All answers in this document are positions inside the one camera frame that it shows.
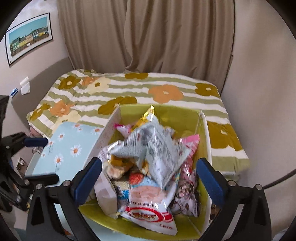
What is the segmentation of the beige checkered snack box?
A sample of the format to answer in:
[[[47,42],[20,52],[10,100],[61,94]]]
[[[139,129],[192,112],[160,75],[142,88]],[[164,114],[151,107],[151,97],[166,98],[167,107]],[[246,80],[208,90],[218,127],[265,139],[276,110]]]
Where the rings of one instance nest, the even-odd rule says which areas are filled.
[[[103,213],[117,219],[117,194],[110,179],[102,171],[94,185],[97,202]]]

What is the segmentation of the brown cartoon snack packet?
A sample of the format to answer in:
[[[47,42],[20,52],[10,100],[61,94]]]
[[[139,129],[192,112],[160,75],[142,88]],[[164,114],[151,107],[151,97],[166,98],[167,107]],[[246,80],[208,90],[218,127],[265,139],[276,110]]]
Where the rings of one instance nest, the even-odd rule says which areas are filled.
[[[192,172],[181,171],[175,197],[170,204],[172,214],[198,217],[199,204],[196,192],[196,176]]]

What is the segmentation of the shrimp flakes snack bag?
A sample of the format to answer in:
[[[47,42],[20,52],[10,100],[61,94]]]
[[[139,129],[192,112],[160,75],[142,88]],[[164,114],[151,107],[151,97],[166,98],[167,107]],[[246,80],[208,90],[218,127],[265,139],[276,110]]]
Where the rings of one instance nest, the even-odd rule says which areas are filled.
[[[178,231],[169,206],[179,180],[178,171],[163,190],[154,180],[139,172],[130,172],[119,180],[113,180],[118,214],[153,232],[176,235]]]

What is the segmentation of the silver grey snack bag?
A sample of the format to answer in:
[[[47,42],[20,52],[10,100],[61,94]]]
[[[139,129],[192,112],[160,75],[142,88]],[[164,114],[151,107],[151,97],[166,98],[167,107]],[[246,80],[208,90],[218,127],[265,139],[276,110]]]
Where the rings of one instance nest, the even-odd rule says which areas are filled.
[[[139,153],[137,167],[141,169],[143,163],[147,162],[151,178],[161,189],[168,185],[190,153],[190,149],[180,140],[171,138],[172,131],[159,124],[154,116],[151,123],[136,128],[124,140],[126,145]]]

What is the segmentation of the yellow chocolate snack bag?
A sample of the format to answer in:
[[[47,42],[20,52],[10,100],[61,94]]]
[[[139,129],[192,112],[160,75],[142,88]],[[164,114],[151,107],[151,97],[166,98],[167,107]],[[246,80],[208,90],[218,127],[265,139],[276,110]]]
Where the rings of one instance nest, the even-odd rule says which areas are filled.
[[[148,110],[140,117],[140,119],[132,126],[132,131],[136,128],[146,124],[151,123],[154,117],[154,106],[151,105]]]

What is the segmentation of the waffle cookie clear bag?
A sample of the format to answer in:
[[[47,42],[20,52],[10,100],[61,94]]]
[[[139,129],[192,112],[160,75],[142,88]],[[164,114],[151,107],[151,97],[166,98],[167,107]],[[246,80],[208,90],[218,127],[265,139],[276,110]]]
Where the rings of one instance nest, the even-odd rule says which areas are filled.
[[[98,158],[102,161],[104,173],[110,180],[120,179],[138,160],[138,151],[125,144],[125,141],[116,141],[103,147]]]

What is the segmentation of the pink snack packet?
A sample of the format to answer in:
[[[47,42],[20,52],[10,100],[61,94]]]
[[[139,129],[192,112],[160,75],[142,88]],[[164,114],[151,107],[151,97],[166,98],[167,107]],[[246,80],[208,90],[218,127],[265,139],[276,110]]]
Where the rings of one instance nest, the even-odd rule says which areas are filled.
[[[198,148],[200,136],[198,134],[181,138],[181,143],[190,149],[190,153],[180,168],[180,182],[190,181],[193,171],[193,157]]]

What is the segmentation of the blue daisy tablecloth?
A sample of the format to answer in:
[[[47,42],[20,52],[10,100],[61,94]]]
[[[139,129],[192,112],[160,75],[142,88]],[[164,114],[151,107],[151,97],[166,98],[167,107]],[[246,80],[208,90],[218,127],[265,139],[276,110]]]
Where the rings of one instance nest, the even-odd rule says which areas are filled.
[[[25,176],[57,174],[60,181],[71,180],[98,154],[97,142],[103,128],[63,122],[42,152],[34,154]]]

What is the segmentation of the green cardboard box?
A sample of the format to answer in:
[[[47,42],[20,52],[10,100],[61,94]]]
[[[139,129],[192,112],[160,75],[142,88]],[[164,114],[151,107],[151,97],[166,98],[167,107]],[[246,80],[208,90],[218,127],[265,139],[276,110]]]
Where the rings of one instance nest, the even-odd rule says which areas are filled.
[[[96,145],[103,170],[96,198],[80,210],[119,233],[149,240],[197,240],[212,202],[196,173],[211,159],[205,115],[169,105],[115,108]]]

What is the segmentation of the floral striped quilt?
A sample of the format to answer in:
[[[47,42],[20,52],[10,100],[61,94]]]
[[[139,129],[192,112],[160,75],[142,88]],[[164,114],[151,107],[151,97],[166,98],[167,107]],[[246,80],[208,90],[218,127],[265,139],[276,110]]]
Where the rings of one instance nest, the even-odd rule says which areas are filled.
[[[96,129],[121,104],[168,104],[203,111],[210,134],[212,165],[224,175],[250,166],[215,85],[184,75],[101,74],[77,69],[58,77],[26,116],[29,126],[49,138],[64,121]]]

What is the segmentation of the black stand pole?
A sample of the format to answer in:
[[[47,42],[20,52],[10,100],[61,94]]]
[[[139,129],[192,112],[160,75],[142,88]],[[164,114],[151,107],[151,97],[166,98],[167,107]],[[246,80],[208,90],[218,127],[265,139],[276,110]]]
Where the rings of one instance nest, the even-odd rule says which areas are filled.
[[[294,175],[295,175],[295,170],[293,170],[292,172],[290,172],[290,173],[286,174],[285,176],[279,178],[278,180],[273,181],[273,182],[263,186],[263,189],[266,190],[266,189],[269,189],[269,188],[271,188],[273,186],[276,186],[276,185],[278,185],[280,183],[283,183],[284,181],[288,180],[290,177],[292,177]]]

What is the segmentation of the framed houses picture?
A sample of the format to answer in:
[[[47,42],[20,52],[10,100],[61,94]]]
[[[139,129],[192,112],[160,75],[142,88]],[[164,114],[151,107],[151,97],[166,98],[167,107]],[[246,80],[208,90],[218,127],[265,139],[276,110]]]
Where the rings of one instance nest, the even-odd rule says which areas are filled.
[[[9,66],[35,48],[53,40],[50,13],[30,18],[5,34],[6,57]]]

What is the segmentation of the beige curtain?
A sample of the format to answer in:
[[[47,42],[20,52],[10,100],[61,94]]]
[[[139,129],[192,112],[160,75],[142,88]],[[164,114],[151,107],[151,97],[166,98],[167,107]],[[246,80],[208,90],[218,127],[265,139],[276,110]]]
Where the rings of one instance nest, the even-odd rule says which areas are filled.
[[[57,8],[74,68],[173,73],[224,87],[234,1],[58,1]]]

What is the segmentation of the white wall switch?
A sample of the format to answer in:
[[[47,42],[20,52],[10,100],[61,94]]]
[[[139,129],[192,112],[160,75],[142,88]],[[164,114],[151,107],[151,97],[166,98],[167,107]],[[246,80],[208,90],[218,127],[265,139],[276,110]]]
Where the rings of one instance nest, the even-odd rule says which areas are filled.
[[[20,82],[21,86],[21,95],[26,95],[30,93],[30,80],[29,77],[26,77]]]

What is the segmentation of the blue wall socket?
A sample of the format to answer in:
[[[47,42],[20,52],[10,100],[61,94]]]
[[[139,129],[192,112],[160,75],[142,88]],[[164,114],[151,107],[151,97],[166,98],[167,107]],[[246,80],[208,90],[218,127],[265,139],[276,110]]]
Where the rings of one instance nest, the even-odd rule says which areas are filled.
[[[18,89],[17,88],[13,89],[10,93],[10,97],[13,98],[17,93],[18,93]]]

